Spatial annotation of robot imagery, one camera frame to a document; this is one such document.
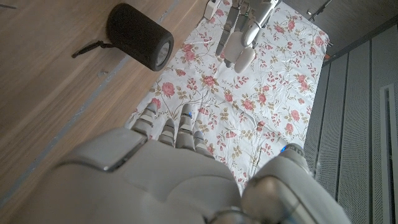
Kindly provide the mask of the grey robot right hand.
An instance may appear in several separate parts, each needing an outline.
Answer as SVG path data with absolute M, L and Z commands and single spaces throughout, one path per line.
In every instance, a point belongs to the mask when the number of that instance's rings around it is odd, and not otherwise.
M 266 163 L 243 191 L 230 169 L 180 122 L 149 134 L 156 105 L 132 128 L 107 131 L 62 157 L 12 218 L 13 223 L 348 223 L 312 177 L 297 144 Z

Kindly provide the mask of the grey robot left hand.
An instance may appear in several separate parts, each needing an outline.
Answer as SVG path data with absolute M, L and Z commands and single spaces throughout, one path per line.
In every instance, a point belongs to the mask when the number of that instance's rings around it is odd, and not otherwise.
M 218 42 L 216 55 L 224 55 L 226 67 L 236 73 L 248 68 L 256 56 L 262 30 L 266 27 L 279 0 L 233 0 Z

